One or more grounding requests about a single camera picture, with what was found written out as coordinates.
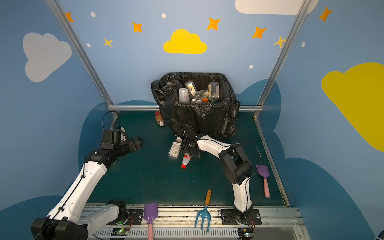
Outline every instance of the wooden handle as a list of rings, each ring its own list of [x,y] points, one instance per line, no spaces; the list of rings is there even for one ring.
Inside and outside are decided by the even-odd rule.
[[[153,240],[152,223],[148,224],[148,240]]]
[[[264,178],[264,196],[266,198],[270,198],[271,196],[269,195],[269,187],[268,187],[268,182],[266,178]]]
[[[211,193],[212,193],[212,191],[210,189],[208,189],[207,197],[205,198],[205,204],[206,205],[209,205],[209,200],[211,199]]]

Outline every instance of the black garbage bag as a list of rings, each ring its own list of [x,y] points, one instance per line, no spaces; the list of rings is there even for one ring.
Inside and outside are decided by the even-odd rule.
[[[218,82],[220,97],[217,103],[179,103],[179,88],[185,88],[184,83],[190,80],[195,83],[197,91],[208,89],[212,81]],[[237,132],[235,123],[240,102],[221,73],[168,73],[153,81],[151,90],[161,116],[177,136],[183,137],[183,132],[190,127],[196,133],[218,140]]]

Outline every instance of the cloud decal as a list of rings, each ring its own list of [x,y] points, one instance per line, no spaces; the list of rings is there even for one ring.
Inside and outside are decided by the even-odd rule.
[[[35,83],[46,79],[72,55],[71,46],[50,33],[27,33],[23,39],[23,48],[28,58],[25,73]]]
[[[207,50],[207,45],[201,42],[195,33],[189,33],[185,29],[177,29],[167,41],[163,49],[167,53],[190,53],[198,54]]]
[[[308,7],[310,13],[319,0],[312,0]],[[236,0],[236,10],[245,14],[296,15],[302,0]]]
[[[357,132],[384,152],[384,65],[362,63],[341,73],[325,75],[321,87]]]

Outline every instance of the purple shovel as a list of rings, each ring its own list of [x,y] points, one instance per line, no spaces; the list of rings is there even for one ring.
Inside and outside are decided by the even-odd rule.
[[[148,222],[148,240],[153,240],[152,221],[158,215],[157,203],[146,204],[144,207],[144,219]]]
[[[269,170],[266,165],[256,165],[257,172],[264,177],[264,196],[266,198],[270,198],[271,196],[269,195],[269,188],[268,188],[268,182],[266,180],[267,177],[269,177]]]

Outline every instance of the green table surface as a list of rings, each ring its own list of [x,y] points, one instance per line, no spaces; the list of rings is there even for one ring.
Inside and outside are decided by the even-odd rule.
[[[222,141],[253,142],[261,153],[262,164],[270,170],[270,198],[264,197],[263,177],[258,173],[251,177],[249,188],[253,205],[283,206],[252,113],[239,113],[236,124],[238,132]],[[125,128],[128,137],[141,137],[143,147],[119,158],[101,178],[88,202],[121,200],[128,204],[203,205],[207,190],[211,189],[210,205],[233,205],[232,184],[225,178],[218,158],[203,152],[200,159],[193,157],[186,169],[180,167],[183,153],[177,160],[168,159],[175,136],[166,124],[160,127],[156,123],[154,112],[121,112],[117,125]],[[244,143],[243,149],[252,163],[252,174],[260,163],[259,154],[252,143]]]

